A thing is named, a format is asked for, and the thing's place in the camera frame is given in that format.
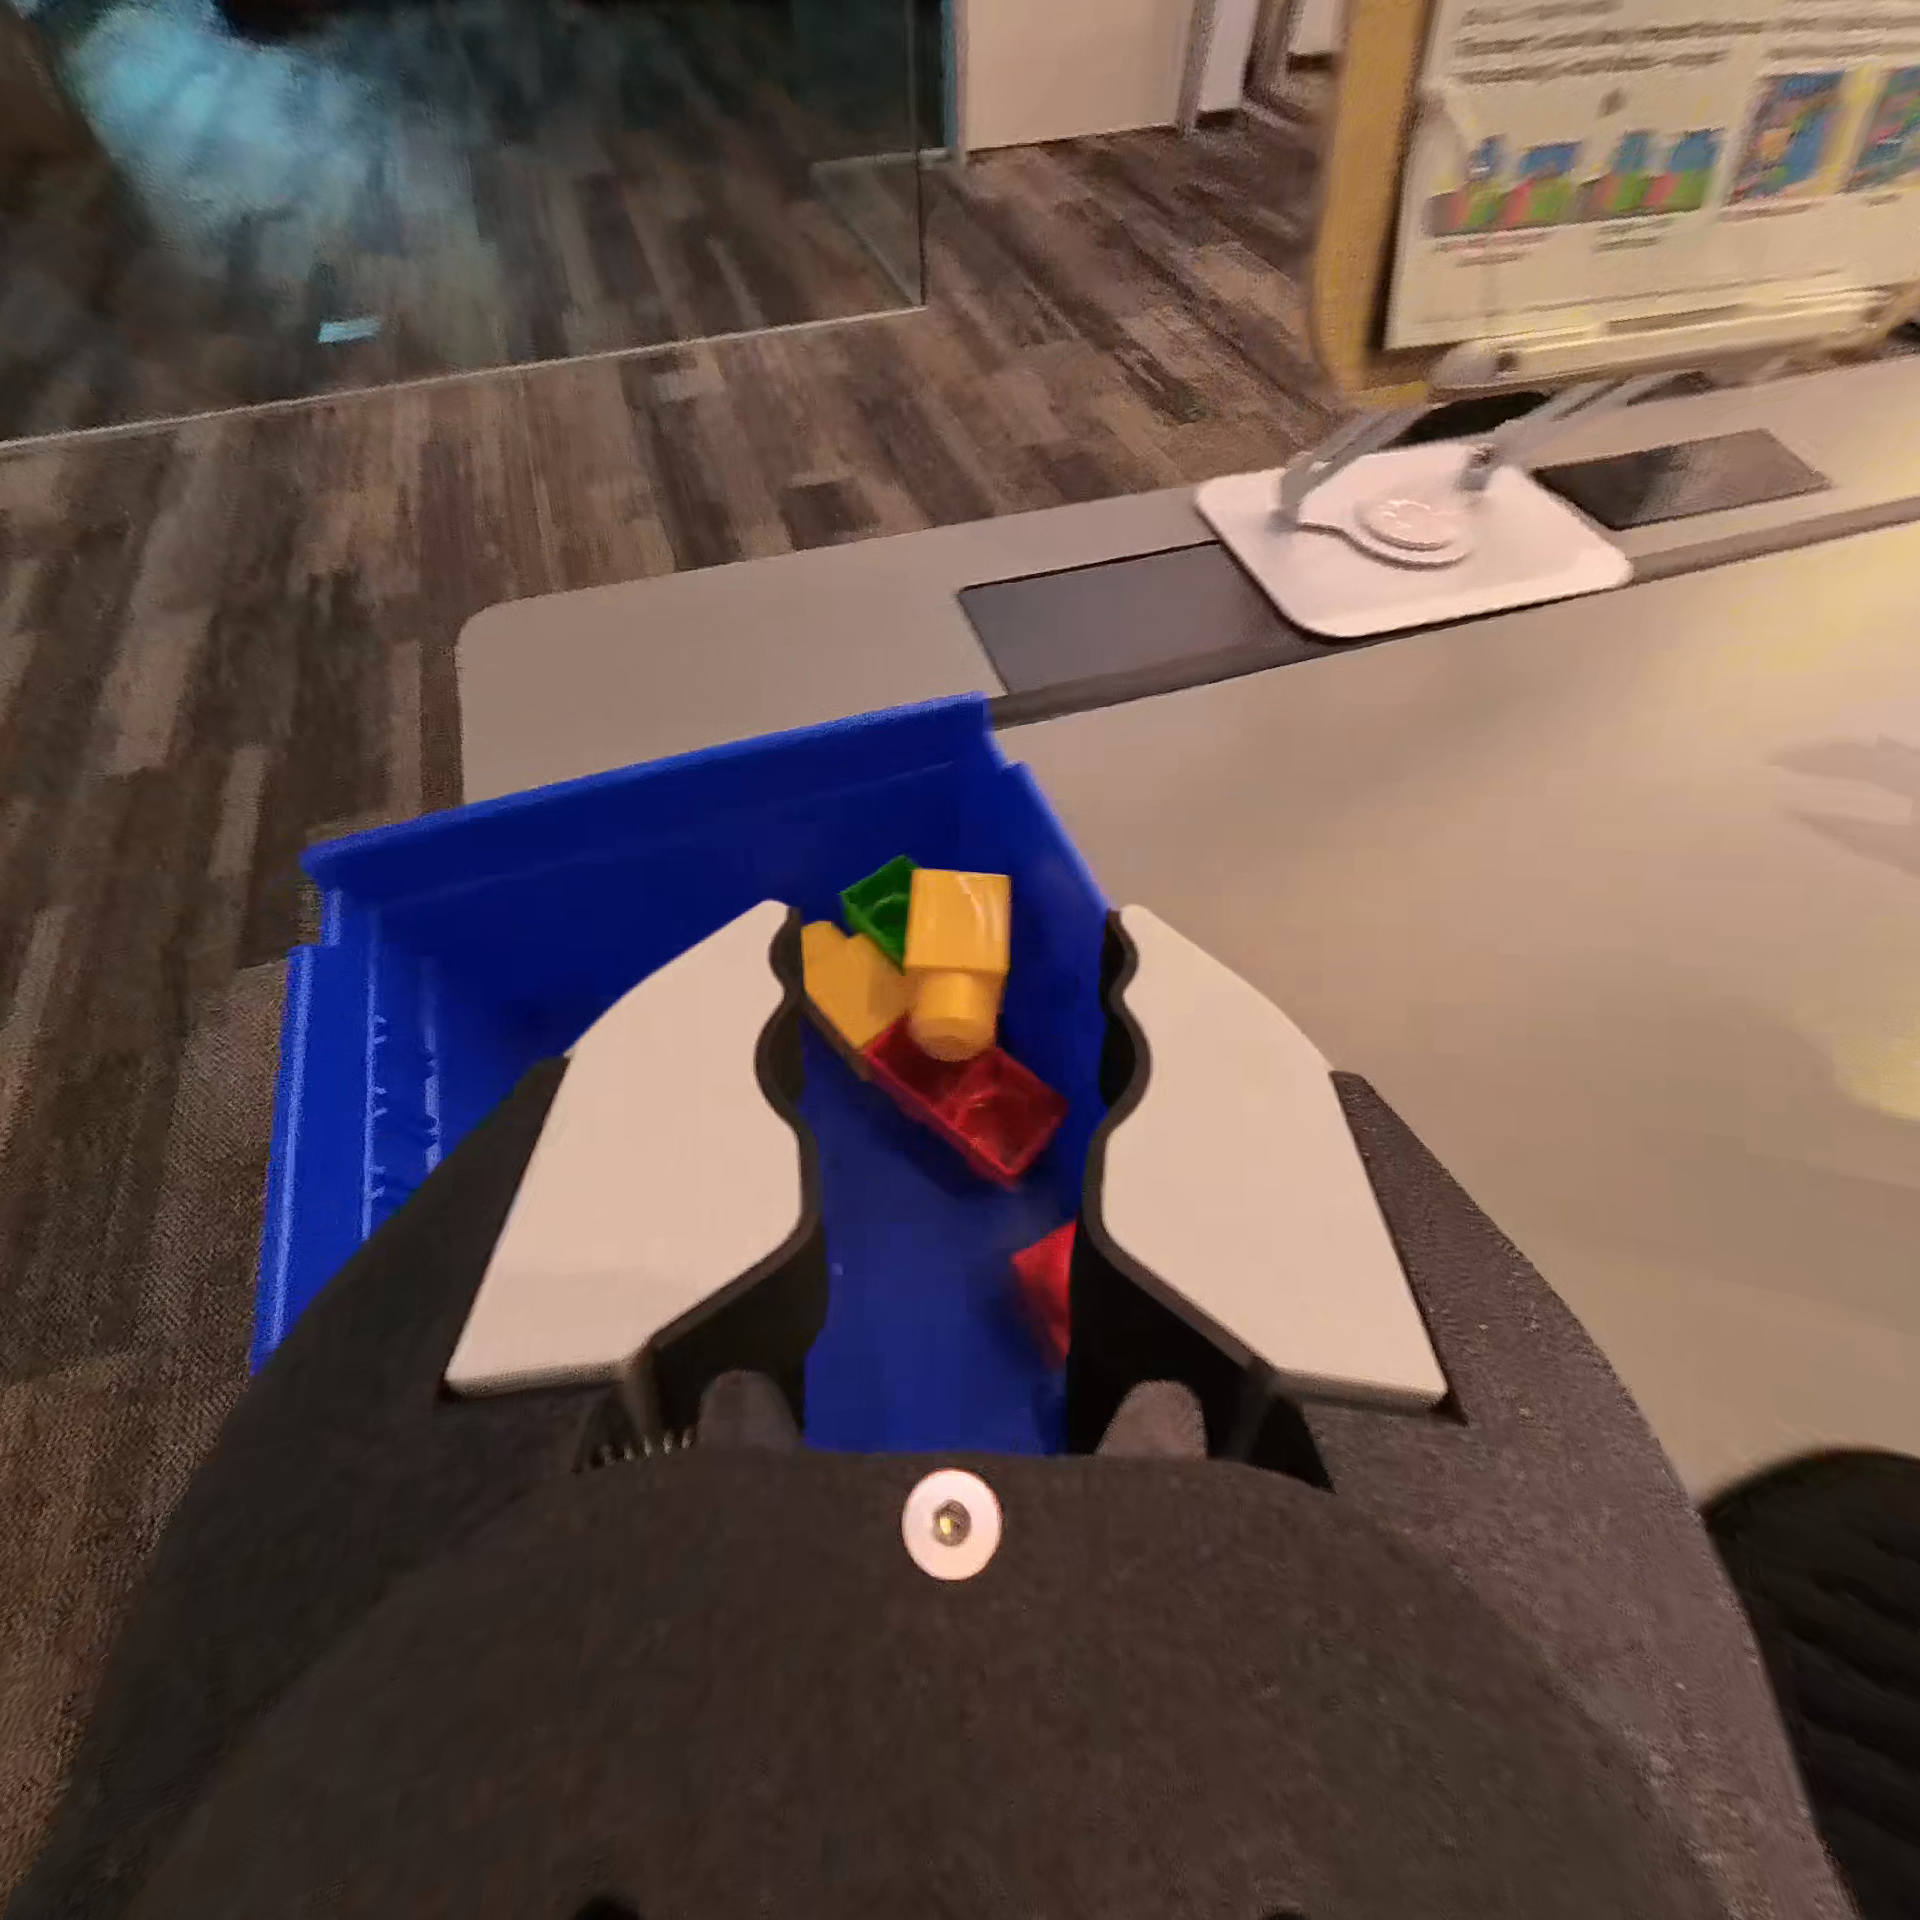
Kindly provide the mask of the yellow block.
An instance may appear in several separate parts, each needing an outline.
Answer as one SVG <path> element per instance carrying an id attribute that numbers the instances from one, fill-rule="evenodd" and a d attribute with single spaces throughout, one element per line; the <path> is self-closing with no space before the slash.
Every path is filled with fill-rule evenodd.
<path id="1" fill-rule="evenodd" d="M 800 958 L 813 1021 L 864 1073 L 874 1043 L 905 1018 L 907 985 L 901 966 L 869 934 L 826 918 L 803 923 Z"/>

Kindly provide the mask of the blue plastic bin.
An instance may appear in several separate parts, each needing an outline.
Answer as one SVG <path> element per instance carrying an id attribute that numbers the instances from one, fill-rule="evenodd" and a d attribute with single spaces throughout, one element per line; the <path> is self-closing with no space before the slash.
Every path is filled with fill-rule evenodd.
<path id="1" fill-rule="evenodd" d="M 426 1174 L 634 982 L 761 900 L 806 922 L 891 857 L 1013 883 L 999 1045 L 1067 1116 L 1015 1188 L 806 1028 L 830 1305 L 808 1433 L 833 1450 L 1064 1450 L 1013 1255 L 1077 1212 L 1103 1116 L 1110 903 L 981 697 L 656 759 L 312 847 L 290 951 L 250 1369 Z"/>

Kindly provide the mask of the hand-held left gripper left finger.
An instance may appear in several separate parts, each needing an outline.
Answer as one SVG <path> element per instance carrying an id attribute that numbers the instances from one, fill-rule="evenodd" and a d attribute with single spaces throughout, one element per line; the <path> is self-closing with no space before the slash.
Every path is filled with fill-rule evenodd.
<path id="1" fill-rule="evenodd" d="M 447 1393 L 613 1387 L 663 1439 L 760 1377 L 806 1427 L 830 1281 L 800 985 L 800 917 L 760 900 L 568 1047 Z"/>

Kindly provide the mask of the black textured pad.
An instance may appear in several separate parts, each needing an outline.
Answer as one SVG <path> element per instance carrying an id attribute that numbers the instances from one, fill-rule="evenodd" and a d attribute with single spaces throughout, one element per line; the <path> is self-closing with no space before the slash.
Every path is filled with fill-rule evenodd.
<path id="1" fill-rule="evenodd" d="M 1917 1455 L 1845 1450 L 1785 1460 L 1722 1490 L 1702 1518 L 1856 1908 L 1917 1917 Z"/>

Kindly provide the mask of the grey desk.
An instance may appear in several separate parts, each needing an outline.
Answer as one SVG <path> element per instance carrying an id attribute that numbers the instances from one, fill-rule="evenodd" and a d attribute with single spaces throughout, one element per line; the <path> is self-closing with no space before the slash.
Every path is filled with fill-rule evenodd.
<path id="1" fill-rule="evenodd" d="M 1361 1073 L 1696 1498 L 1917 1453 L 1917 516 L 1186 686 L 1005 692 L 973 586 L 1209 545 L 1193 489 L 466 620 L 464 798 L 954 692 Z"/>

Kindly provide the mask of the printed instruction sheet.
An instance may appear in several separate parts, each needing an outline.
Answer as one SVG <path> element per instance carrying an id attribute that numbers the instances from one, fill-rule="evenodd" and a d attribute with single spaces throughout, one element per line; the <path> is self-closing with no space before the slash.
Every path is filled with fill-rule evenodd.
<path id="1" fill-rule="evenodd" d="M 1439 5 L 1384 342 L 1894 297 L 1917 178 L 1917 2 Z"/>

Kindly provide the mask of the orange one-stud block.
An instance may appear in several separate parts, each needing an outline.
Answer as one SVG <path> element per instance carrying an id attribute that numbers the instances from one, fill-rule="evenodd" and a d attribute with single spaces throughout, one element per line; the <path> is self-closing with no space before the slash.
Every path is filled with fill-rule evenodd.
<path id="1" fill-rule="evenodd" d="M 987 1052 L 1011 965 L 1013 883 L 1005 874 L 918 869 L 904 938 L 913 1043 L 946 1066 Z"/>

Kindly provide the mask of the rounded wooden board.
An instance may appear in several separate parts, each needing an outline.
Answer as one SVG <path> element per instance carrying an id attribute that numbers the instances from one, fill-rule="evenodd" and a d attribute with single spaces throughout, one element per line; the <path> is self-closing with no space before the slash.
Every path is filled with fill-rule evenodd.
<path id="1" fill-rule="evenodd" d="M 1418 399 L 1451 345 L 1386 345 L 1402 171 L 1439 5 L 1351 5 L 1323 150 L 1310 319 L 1321 367 L 1354 399 Z"/>

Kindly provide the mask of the dark green two-stud block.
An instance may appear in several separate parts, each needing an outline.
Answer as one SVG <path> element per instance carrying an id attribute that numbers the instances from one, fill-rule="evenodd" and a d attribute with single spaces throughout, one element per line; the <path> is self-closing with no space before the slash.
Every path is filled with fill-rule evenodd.
<path id="1" fill-rule="evenodd" d="M 846 932 L 869 941 L 896 972 L 905 965 L 918 870 L 911 855 L 895 855 L 839 897 Z"/>

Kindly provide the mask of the red block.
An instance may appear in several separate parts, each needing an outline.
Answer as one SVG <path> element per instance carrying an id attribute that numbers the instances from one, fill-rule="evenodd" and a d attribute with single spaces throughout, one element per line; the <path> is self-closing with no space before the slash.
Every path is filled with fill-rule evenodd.
<path id="1" fill-rule="evenodd" d="M 1073 1343 L 1073 1247 L 1071 1218 L 1013 1252 L 1015 1298 L 1046 1364 L 1064 1372 Z"/>
<path id="2" fill-rule="evenodd" d="M 905 1020 L 882 1028 L 856 1066 L 907 1121 L 977 1177 L 1017 1188 L 1061 1133 L 1071 1102 L 999 1045 L 966 1063 L 926 1053 Z"/>

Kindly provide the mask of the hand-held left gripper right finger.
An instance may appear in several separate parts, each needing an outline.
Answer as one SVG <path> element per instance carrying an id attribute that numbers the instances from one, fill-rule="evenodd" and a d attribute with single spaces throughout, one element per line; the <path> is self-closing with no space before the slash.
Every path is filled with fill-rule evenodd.
<path id="1" fill-rule="evenodd" d="M 1179 1385 L 1205 1452 L 1285 1455 L 1297 1409 L 1429 1418 L 1449 1378 L 1335 1073 L 1277 1001 L 1146 905 L 1110 914 L 1067 1281 L 1067 1450 Z"/>

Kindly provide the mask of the black desk inlay panel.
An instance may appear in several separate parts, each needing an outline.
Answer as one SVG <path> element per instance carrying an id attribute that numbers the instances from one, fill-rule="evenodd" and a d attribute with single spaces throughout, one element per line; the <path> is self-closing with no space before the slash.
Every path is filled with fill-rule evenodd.
<path id="1" fill-rule="evenodd" d="M 961 590 L 959 606 L 1008 697 L 1121 684 L 1186 686 L 1330 657 L 1294 629 L 1222 545 L 1061 567 Z"/>

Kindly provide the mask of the white document stand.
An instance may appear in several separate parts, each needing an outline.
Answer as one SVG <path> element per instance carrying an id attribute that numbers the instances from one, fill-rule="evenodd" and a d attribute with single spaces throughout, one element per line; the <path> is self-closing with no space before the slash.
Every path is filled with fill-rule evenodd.
<path id="1" fill-rule="evenodd" d="M 1506 333 L 1440 353 L 1425 404 L 1370 399 L 1193 508 L 1274 607 L 1330 643 L 1422 633 L 1917 516 L 1917 290 Z M 1832 489 L 1609 534 L 1534 471 L 1766 427 Z"/>

